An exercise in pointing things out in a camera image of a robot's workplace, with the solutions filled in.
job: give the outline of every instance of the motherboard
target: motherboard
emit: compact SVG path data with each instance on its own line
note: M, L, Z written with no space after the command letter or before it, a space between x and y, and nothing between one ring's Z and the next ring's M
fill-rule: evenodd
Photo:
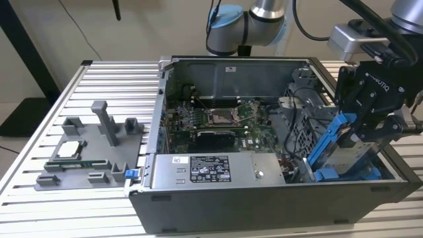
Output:
M200 100L169 103L169 153L255 151L281 154L279 138L260 100Z

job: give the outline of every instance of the screw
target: screw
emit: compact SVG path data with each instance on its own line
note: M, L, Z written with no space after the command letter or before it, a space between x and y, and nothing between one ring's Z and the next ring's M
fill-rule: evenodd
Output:
M261 171L256 171L256 179L261 179L264 176L264 173Z

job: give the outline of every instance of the white label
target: white label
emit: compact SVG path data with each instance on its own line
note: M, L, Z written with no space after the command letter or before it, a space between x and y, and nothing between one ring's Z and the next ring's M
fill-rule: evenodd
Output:
M236 67L225 67L225 72L236 72Z
M187 164L188 161L189 161L189 157L173 156L172 163L173 163L173 164Z

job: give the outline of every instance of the blue plastic latch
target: blue plastic latch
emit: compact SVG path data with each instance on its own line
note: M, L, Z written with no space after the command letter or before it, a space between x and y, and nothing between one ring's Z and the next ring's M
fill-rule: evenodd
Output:
M212 23L212 28L223 27L236 21L243 15L243 7L239 5L225 4L219 7L216 20Z
M323 181L328 179L339 179L339 175L332 168L317 169L315 172L316 181Z
M339 136L337 130L340 129L340 127L347 123L352 123L355 120L356 114L339 114L336 117L333 117L332 123L328 126L315 148L312 149L309 156L307 157L307 161L311 166L317 161L328 145L336 141Z
M138 170L125 171L125 179L137 179L137 178L138 178Z

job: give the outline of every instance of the gray holder post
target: gray holder post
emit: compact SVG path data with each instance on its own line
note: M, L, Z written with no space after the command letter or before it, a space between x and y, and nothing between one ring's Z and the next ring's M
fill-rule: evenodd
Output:
M94 170L110 170L112 169L112 164L109 160L105 160L104 163L93 163L92 167Z
M141 132L141 127L136 118L126 118L124 128L126 135L136 135Z
M108 183L109 182L104 172L89 173L86 179L90 183Z
M78 117L68 117L61 124L61 129L64 130L66 136L80 135L77 132L77 128L82 127L84 125L80 122Z
M38 176L36 182L40 186L54 186L60 183L60 179L56 175L52 176Z
M116 182L124 182L125 181L125 171L129 169L128 164L124 163L121 170L117 167L117 164L113 163L112 166L112 176Z
M114 135L114 125L112 123L112 120L108 117L106 114L106 102L105 101L93 101L92 106L90 106L90 110L93 113L96 113L96 115L98 116L100 119L100 124L101 124L101 128L102 128L102 132L105 134L108 143L110 144L110 146L117 146L118 145L118 140L117 137Z

